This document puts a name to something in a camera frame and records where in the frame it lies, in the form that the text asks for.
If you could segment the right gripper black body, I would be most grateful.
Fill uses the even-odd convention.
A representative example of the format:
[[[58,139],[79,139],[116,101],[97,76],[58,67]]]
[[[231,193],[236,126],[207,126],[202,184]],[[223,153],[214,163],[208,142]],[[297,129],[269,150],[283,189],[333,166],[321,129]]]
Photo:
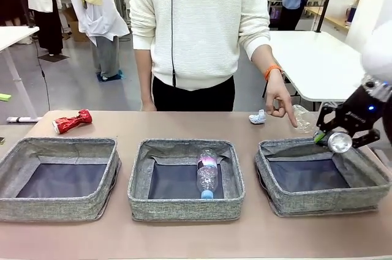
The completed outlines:
[[[373,129],[386,115],[387,84],[362,84],[336,108],[336,125],[347,133]]]

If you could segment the person's left hand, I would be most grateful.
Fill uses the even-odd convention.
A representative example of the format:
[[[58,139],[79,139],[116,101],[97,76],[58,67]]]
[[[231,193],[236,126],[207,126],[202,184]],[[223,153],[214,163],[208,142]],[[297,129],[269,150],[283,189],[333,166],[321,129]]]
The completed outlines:
[[[297,128],[291,96],[285,87],[281,71],[278,69],[273,69],[268,76],[266,112],[273,117],[284,117],[287,115],[292,126]]]

